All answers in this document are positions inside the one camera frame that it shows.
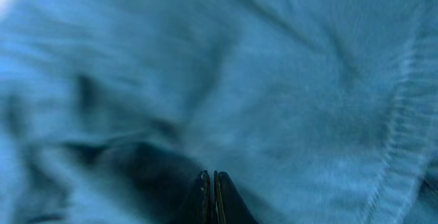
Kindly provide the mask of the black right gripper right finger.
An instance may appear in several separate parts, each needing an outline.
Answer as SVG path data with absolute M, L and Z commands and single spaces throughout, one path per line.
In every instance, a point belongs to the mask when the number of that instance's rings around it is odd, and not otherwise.
M 214 172 L 213 223 L 259 224 L 226 172 Z

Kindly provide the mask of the dark blue shorts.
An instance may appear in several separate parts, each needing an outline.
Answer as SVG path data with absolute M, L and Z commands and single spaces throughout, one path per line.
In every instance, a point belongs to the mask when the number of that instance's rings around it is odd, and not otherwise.
M 11 0 L 1 222 L 437 222 L 437 0 Z

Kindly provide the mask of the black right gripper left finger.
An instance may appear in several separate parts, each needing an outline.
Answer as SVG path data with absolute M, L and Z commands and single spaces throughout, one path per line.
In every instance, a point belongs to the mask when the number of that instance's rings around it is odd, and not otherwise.
M 181 209 L 181 223 L 208 224 L 211 216 L 210 178 L 207 171 L 201 171 Z

